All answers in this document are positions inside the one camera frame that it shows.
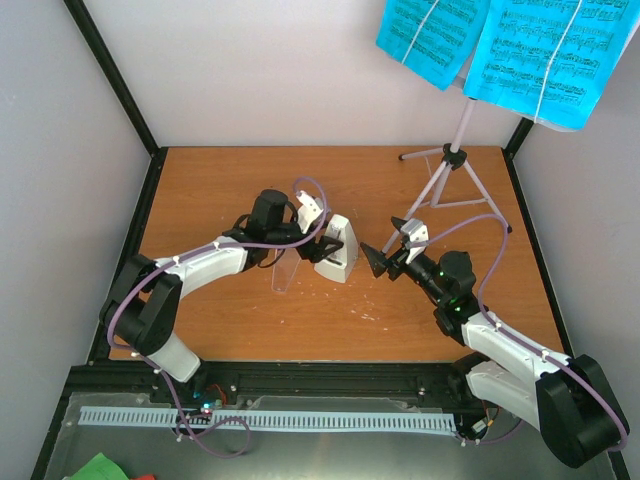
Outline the white metronome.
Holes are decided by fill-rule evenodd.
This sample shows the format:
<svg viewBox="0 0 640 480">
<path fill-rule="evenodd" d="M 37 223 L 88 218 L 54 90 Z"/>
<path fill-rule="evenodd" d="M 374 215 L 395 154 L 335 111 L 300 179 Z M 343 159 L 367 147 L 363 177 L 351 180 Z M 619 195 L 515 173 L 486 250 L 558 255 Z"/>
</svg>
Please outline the white metronome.
<svg viewBox="0 0 640 480">
<path fill-rule="evenodd" d="M 333 215 L 324 238 L 334 240 L 330 247 L 338 246 L 338 249 L 318 262 L 314 270 L 328 280 L 345 284 L 356 264 L 359 249 L 350 220 L 342 215 Z"/>
</svg>

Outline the clear plastic metronome cover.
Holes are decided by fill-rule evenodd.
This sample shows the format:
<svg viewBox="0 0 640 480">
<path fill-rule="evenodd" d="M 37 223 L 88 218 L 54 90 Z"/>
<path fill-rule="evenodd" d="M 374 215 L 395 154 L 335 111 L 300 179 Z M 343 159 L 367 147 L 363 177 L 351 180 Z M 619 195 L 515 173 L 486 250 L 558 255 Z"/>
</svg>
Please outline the clear plastic metronome cover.
<svg viewBox="0 0 640 480">
<path fill-rule="evenodd" d="M 285 249 L 276 255 L 276 262 L 272 267 L 272 290 L 279 294 L 284 294 L 290 287 L 297 268 L 300 257 L 296 249 Z"/>
</svg>

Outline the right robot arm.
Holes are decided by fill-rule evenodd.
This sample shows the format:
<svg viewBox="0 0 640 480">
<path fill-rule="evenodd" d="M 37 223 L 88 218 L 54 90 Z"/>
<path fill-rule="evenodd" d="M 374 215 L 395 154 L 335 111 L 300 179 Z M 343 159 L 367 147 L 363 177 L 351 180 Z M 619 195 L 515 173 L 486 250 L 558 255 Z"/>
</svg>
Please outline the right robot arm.
<svg viewBox="0 0 640 480">
<path fill-rule="evenodd" d="M 362 243 L 375 277 L 405 275 L 429 298 L 442 333 L 472 349 L 463 360 L 462 392 L 518 417 L 541 435 L 565 465 L 579 468 L 603 452 L 619 452 L 630 427 L 596 360 L 572 358 L 517 331 L 483 302 L 471 257 L 447 251 L 439 260 L 425 249 L 432 243 L 426 225 L 393 218 L 401 246 L 392 255 Z"/>
</svg>

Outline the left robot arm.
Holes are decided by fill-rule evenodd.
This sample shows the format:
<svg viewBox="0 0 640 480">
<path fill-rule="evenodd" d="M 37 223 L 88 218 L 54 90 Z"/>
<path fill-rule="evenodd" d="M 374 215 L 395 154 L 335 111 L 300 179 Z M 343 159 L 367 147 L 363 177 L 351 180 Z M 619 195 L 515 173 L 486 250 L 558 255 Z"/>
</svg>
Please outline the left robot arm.
<svg viewBox="0 0 640 480">
<path fill-rule="evenodd" d="M 113 348 L 144 357 L 158 373 L 173 378 L 172 388 L 186 402 L 201 400 L 208 390 L 202 361 L 174 331 L 180 301 L 220 278 L 262 265 L 271 250 L 292 249 L 314 264 L 325 278 L 343 283 L 357 258 L 350 221 L 329 216 L 319 198 L 266 189 L 250 213 L 214 241 L 183 254 L 149 259 L 131 257 L 122 268 L 100 311 Z"/>
</svg>

